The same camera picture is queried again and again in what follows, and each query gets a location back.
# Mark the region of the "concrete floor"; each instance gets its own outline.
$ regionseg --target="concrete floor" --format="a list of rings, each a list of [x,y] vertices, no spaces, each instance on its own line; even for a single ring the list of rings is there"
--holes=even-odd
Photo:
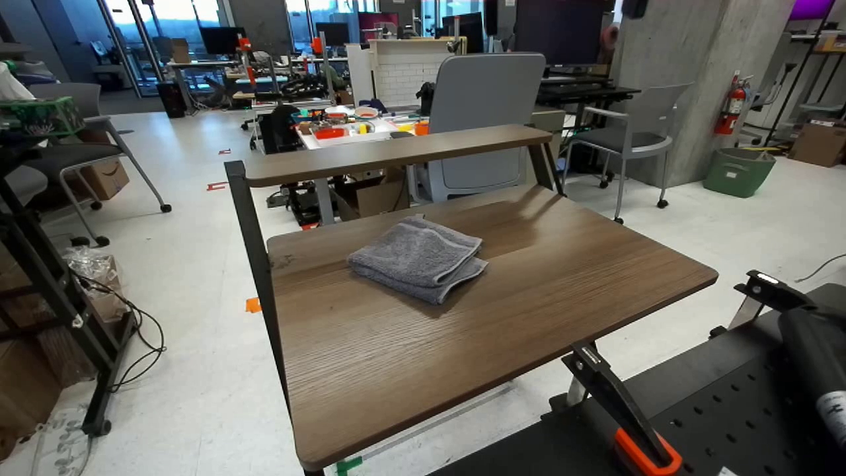
[[[88,476],[264,476],[299,472],[281,383],[270,359],[258,314],[244,301],[253,297],[244,240],[227,191],[207,191],[225,179],[223,164],[253,158],[240,133],[244,114],[195,114],[170,121],[165,114],[117,115],[129,149],[157,179],[172,213],[158,213],[153,196],[129,170],[131,182],[91,213],[112,237],[108,252],[122,269],[125,294],[167,327],[158,367],[129,383],[112,401],[113,430],[92,443]],[[669,191],[669,209],[655,209],[655,188],[629,182],[627,225],[704,265],[718,283],[667,306],[599,342],[619,375],[634,375],[728,324],[741,305],[736,283],[746,269],[767,269],[787,283],[819,262],[846,252],[846,166],[823,170],[781,158],[754,197],[704,191],[700,182]],[[576,203],[611,213],[613,192],[589,179],[569,188]],[[264,236],[295,233],[289,211],[261,211]],[[75,217],[47,221],[55,244],[79,230]],[[846,262],[815,279],[846,283]],[[535,424],[547,396],[565,392],[569,373],[549,361],[466,412],[425,430],[368,450],[354,472],[429,472],[499,435]]]

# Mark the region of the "cable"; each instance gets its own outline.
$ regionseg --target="cable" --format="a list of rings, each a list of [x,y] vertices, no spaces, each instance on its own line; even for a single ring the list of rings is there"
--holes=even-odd
[[[832,262],[839,262],[839,258],[844,258],[844,256],[846,256],[846,254],[836,254],[836,256],[824,258],[812,275],[799,278],[795,283],[804,283],[804,279],[819,275],[828,265],[832,265]]]
[[[161,327],[161,322],[158,322],[150,311],[141,308],[134,301],[125,299],[125,297],[122,297],[120,290],[113,290],[112,286],[98,283],[98,279],[92,279],[92,278],[84,278],[84,275],[76,271],[75,268],[68,268],[68,269],[72,269],[72,275],[83,283],[83,287],[117,297],[117,299],[129,308],[129,311],[128,311],[128,314],[131,316],[129,324],[134,324],[134,327],[131,327],[131,336],[137,336],[137,342],[147,348],[147,352],[141,355],[134,361],[129,361],[129,365],[125,367],[125,373],[113,381],[112,394],[117,394],[117,392],[122,392],[128,383],[143,379],[145,373],[150,373],[150,369],[157,367],[157,361],[158,361],[161,355],[165,355],[165,327]],[[145,320],[150,320],[150,322],[157,324],[158,346],[150,343],[150,338],[143,334],[143,322],[145,322]]]

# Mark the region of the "black metal desk frame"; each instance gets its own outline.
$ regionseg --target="black metal desk frame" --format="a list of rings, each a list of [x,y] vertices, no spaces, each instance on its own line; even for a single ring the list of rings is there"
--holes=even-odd
[[[120,336],[113,338],[92,314],[79,279],[68,271],[31,211],[22,207],[22,201],[5,182],[5,174],[22,164],[18,155],[22,151],[0,149],[0,197],[11,209],[11,213],[0,213],[0,237],[55,316],[31,327],[3,320],[11,331],[0,334],[0,342],[30,338],[59,324],[68,327],[72,338],[98,373],[98,387],[91,398],[83,430],[91,435],[104,435],[112,430],[106,408],[134,324],[125,320]]]

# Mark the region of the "wheel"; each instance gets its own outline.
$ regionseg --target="wheel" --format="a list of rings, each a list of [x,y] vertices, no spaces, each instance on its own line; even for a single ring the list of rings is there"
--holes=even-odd
[[[91,237],[76,236],[72,237],[72,245],[91,245]]]
[[[106,435],[112,430],[112,421],[98,421],[91,425],[91,435]]]

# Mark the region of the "orange object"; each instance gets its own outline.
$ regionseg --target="orange object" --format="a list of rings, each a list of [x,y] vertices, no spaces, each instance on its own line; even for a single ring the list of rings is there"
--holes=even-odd
[[[311,52],[322,55],[322,39],[319,36],[311,36]]]
[[[416,121],[416,134],[418,137],[429,134],[429,119]]]
[[[246,311],[250,311],[250,314],[261,311],[261,301],[258,299],[246,299]]]
[[[655,466],[623,429],[617,429],[613,442],[623,453],[623,457],[636,468],[636,472],[642,472],[642,476],[677,476],[681,468],[681,455],[662,435],[658,435],[658,442],[662,442],[663,453],[669,455],[667,466]]]

